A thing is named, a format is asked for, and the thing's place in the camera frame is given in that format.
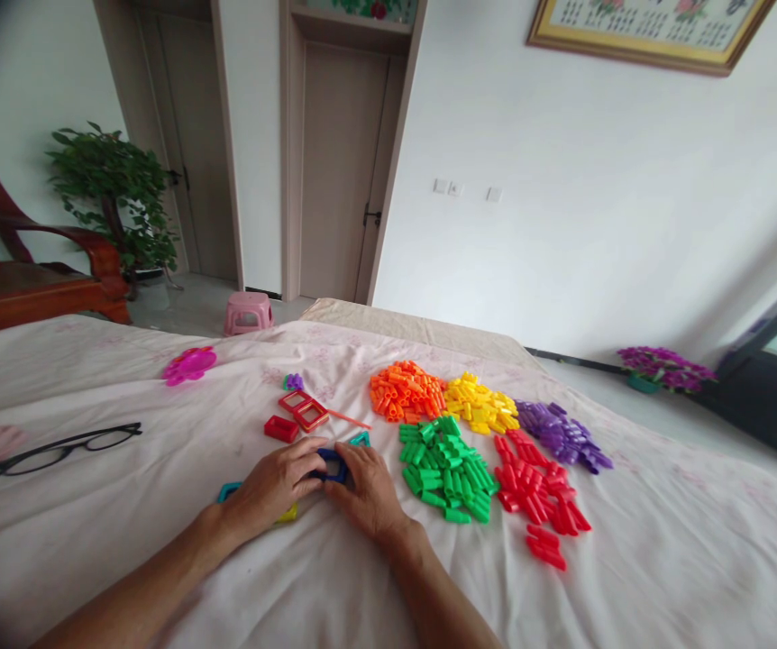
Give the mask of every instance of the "picture frame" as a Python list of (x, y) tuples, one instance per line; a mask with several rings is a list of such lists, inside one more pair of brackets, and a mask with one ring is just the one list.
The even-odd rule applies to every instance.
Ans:
[(540, 0), (527, 45), (727, 77), (776, 0)]

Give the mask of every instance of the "pile of red blocks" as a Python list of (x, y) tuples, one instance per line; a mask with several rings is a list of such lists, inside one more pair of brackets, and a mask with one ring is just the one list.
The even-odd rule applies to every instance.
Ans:
[(497, 498), (509, 513), (523, 510), (533, 523), (527, 526), (527, 547), (534, 557), (566, 570), (560, 554), (560, 537), (540, 527), (551, 523), (559, 535), (577, 536), (592, 529), (575, 505), (575, 489), (569, 486), (569, 472), (546, 459), (533, 440), (521, 431), (506, 431), (515, 443), (517, 455), (502, 435), (494, 435), (494, 446), (503, 461), (494, 475), (502, 485)]

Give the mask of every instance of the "wooden armchair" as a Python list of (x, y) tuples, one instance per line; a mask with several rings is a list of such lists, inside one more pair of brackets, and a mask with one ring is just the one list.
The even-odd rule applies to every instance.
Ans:
[[(60, 234), (88, 254), (91, 275), (63, 263), (34, 263), (19, 231)], [(98, 311), (123, 325), (127, 284), (118, 252), (98, 233), (78, 227), (42, 225), (26, 216), (0, 182), (0, 235), (13, 261), (0, 261), (0, 329), (79, 311)]]

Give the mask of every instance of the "doorway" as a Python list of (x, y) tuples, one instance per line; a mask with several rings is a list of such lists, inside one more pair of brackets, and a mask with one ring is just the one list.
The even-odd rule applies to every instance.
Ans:
[(367, 300), (406, 59), (308, 43), (301, 295)]
[(190, 272), (238, 283), (210, 0), (95, 0), (131, 141), (171, 176), (164, 205)]

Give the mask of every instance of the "black eyeglasses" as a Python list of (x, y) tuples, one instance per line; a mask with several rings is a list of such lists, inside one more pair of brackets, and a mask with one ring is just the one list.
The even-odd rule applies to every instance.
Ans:
[(142, 434), (139, 427), (142, 424), (125, 424), (113, 428), (104, 428), (91, 433), (83, 433), (68, 437), (45, 446), (39, 446), (30, 451), (19, 453), (12, 458), (7, 458), (0, 462), (0, 476), (17, 476), (25, 473), (34, 473), (41, 469), (46, 469), (52, 464), (61, 462), (77, 448), (84, 448), (86, 451), (104, 451), (120, 443), (126, 442), (135, 434)]

